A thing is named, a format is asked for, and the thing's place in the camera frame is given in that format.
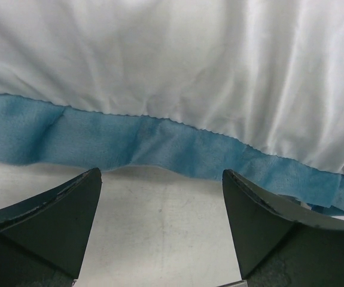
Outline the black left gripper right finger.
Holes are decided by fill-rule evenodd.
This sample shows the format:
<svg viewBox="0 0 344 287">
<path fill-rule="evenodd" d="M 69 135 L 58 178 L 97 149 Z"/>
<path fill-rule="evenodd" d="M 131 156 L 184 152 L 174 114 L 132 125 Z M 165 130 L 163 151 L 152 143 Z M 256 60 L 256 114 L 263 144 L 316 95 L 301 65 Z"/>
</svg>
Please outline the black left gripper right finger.
<svg viewBox="0 0 344 287">
<path fill-rule="evenodd" d="M 344 286 L 344 220 L 223 172 L 223 196 L 248 286 Z"/>
</svg>

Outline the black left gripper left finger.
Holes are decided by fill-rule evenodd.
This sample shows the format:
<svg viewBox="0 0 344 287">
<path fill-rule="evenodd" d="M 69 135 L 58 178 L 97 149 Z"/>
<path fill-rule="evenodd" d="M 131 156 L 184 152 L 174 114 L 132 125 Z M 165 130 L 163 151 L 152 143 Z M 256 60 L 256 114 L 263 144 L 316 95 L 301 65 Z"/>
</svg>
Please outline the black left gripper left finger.
<svg viewBox="0 0 344 287">
<path fill-rule="evenodd" d="M 101 187 L 94 168 L 0 209 L 0 286 L 73 286 Z"/>
</svg>

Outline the blue houndstooth pillowcase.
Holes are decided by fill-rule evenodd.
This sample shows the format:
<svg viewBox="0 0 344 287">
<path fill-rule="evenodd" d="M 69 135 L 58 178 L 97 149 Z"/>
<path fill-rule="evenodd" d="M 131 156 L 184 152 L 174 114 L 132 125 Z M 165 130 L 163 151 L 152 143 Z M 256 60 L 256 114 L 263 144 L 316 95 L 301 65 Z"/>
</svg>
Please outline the blue houndstooth pillowcase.
<svg viewBox="0 0 344 287">
<path fill-rule="evenodd" d="M 344 1 L 0 1 L 0 161 L 232 169 L 344 215 Z"/>
</svg>

